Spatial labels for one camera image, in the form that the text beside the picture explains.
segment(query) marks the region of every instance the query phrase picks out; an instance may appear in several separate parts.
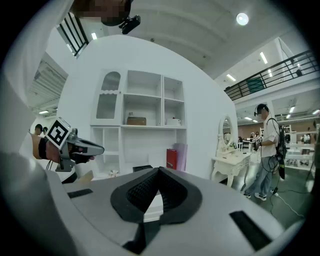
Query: cabinet door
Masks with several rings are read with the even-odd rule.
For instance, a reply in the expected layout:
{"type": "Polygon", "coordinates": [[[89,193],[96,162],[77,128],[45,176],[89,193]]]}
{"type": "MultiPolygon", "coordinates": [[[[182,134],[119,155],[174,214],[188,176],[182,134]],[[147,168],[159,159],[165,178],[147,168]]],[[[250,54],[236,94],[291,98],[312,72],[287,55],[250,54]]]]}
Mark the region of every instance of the cabinet door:
{"type": "Polygon", "coordinates": [[[91,125],[119,126],[121,124],[123,94],[127,71],[103,69],[93,100],[91,125]]]}

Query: jeans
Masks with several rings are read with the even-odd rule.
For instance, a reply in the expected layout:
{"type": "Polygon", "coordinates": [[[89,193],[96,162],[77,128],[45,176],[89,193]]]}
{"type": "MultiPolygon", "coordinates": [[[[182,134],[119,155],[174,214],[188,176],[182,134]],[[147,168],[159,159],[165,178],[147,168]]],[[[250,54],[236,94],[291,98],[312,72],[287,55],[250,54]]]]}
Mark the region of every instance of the jeans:
{"type": "Polygon", "coordinates": [[[275,157],[263,157],[259,166],[259,171],[256,174],[255,181],[244,191],[244,193],[246,195],[251,195],[252,192],[256,190],[257,186],[260,185],[260,189],[258,191],[260,196],[267,196],[271,186],[272,171],[274,170],[276,165],[277,159],[275,157]]]}

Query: brown box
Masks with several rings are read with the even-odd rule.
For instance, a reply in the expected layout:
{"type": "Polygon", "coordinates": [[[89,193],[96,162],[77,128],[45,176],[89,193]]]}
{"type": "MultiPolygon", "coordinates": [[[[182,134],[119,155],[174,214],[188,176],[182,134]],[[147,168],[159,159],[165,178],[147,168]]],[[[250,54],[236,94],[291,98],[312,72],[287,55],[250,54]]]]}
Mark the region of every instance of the brown box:
{"type": "Polygon", "coordinates": [[[147,125],[147,119],[145,117],[128,117],[126,121],[127,125],[130,126],[146,126],[147,125]]]}

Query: white curved wall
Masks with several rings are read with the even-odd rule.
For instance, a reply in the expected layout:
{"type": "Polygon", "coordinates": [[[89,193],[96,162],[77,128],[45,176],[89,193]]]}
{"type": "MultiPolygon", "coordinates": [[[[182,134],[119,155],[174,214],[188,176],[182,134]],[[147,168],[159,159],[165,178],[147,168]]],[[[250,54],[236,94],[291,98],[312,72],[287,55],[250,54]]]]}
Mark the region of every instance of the white curved wall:
{"type": "Polygon", "coordinates": [[[94,93],[101,69],[121,68],[161,74],[183,81],[188,153],[186,171],[209,179],[217,150],[220,119],[229,115],[238,141],[235,105],[206,73],[177,53],[135,37],[114,35],[92,40],[64,85],[59,117],[90,139],[94,93]]]}

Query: sneaker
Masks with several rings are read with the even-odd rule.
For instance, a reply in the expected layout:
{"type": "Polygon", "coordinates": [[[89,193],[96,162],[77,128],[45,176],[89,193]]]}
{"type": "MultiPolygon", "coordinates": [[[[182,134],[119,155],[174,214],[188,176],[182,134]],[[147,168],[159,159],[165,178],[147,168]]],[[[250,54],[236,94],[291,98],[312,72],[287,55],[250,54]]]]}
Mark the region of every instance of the sneaker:
{"type": "Polygon", "coordinates": [[[267,200],[267,196],[261,196],[259,193],[254,193],[254,196],[256,198],[261,199],[262,201],[266,201],[267,200]]]}
{"type": "Polygon", "coordinates": [[[251,198],[251,194],[246,194],[246,193],[244,193],[243,194],[246,198],[251,198]]]}

